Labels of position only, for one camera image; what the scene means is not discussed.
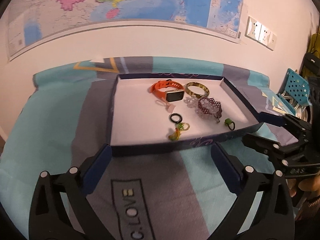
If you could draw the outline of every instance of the watch screen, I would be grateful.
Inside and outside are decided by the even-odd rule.
[[[171,92],[167,93],[167,102],[174,102],[174,101],[179,101],[182,100],[184,96],[184,91],[179,91],[179,92]]]

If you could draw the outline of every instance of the cable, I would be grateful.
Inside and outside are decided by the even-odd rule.
[[[320,16],[319,16],[319,23],[318,23],[318,30],[317,30],[316,40],[315,40],[315,43],[313,44],[313,47],[312,47],[312,50],[311,50],[311,51],[313,51],[314,48],[315,48],[315,45],[316,45],[316,42],[317,42],[317,39],[318,39],[318,35],[319,35],[319,27],[320,27]]]

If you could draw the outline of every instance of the watch face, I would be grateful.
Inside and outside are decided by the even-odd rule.
[[[177,90],[173,92],[168,92],[166,100],[167,102],[174,102],[174,101],[180,101],[183,99],[184,91],[183,90]]]

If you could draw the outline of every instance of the black ring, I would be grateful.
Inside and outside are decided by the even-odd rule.
[[[235,124],[235,122],[231,122],[231,123],[233,123],[233,129],[231,129],[229,125],[228,125],[228,127],[229,127],[229,129],[230,129],[231,131],[233,131],[233,130],[236,128],[236,124]]]
[[[174,120],[172,119],[173,116],[178,116],[178,117],[179,117],[179,120],[178,120],[178,121],[174,121]],[[182,122],[182,116],[181,116],[180,114],[177,114],[177,113],[170,114],[169,119],[170,119],[171,122],[174,122],[174,123],[181,123],[181,122]]]

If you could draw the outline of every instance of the map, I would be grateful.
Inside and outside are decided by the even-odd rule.
[[[236,39],[242,4],[243,0],[12,0],[9,54],[63,30],[117,19],[185,23]]]

